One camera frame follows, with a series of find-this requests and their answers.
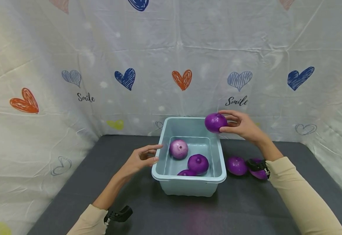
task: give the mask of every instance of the gray table surface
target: gray table surface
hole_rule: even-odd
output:
[[[149,136],[102,136],[28,235],[65,235],[132,151],[158,141],[159,137]],[[300,143],[275,144],[342,224],[342,191],[309,149]],[[261,157],[247,141],[222,140],[222,148],[225,158]],[[121,210],[125,205],[133,209],[133,215],[125,223],[111,222],[106,234],[300,234],[270,182],[251,175],[228,172],[210,198],[167,196],[152,178],[151,168],[145,168],[124,186],[113,208]]]

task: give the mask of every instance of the plastic container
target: plastic container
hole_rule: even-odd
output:
[[[182,139],[188,144],[185,159],[175,159],[170,155],[169,145],[175,139]],[[218,184],[227,178],[220,139],[206,129],[204,117],[167,118],[159,144],[163,144],[163,148],[156,151],[159,161],[153,165],[151,175],[160,182],[167,195],[210,197]],[[189,157],[198,153],[208,159],[208,171],[202,176],[178,176],[180,171],[187,169]]]

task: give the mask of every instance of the purple ball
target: purple ball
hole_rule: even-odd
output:
[[[219,113],[212,113],[206,116],[205,126],[211,133],[221,133],[219,129],[222,126],[228,126],[226,118]]]
[[[181,139],[174,140],[170,144],[170,154],[174,158],[184,159],[188,155],[188,145]]]
[[[252,158],[252,160],[255,162],[255,163],[259,163],[261,161],[261,159],[259,158]],[[249,172],[255,177],[255,178],[258,178],[260,180],[267,180],[267,175],[266,175],[266,172],[265,170],[260,170],[260,171],[252,171],[249,169]]]
[[[248,171],[245,161],[240,157],[230,157],[226,161],[226,167],[230,173],[242,176]]]
[[[209,168],[209,161],[201,154],[195,154],[188,159],[188,169],[194,171],[197,175],[206,173]]]
[[[197,174],[191,170],[182,170],[177,175],[178,176],[197,176]]]

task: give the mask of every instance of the black wrist device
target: black wrist device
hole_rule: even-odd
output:
[[[125,222],[133,214],[132,208],[125,206],[121,211],[114,212],[108,209],[106,217],[104,217],[104,223],[107,223],[108,219],[116,222]]]
[[[261,160],[260,162],[255,162],[253,159],[249,159],[246,161],[246,165],[249,167],[251,171],[264,170],[267,178],[270,177],[270,171],[269,171],[269,168],[267,168],[265,159]]]

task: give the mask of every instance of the hand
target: hand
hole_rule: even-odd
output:
[[[145,147],[135,149],[132,155],[128,158],[126,163],[116,173],[117,175],[129,179],[145,166],[153,166],[158,162],[158,157],[153,157],[150,154],[155,154],[157,149],[162,148],[163,145],[147,145]]]
[[[233,121],[228,122],[228,126],[221,127],[220,132],[238,134],[255,145],[270,140],[247,114],[234,110],[221,110],[218,113],[227,114],[227,121]]]

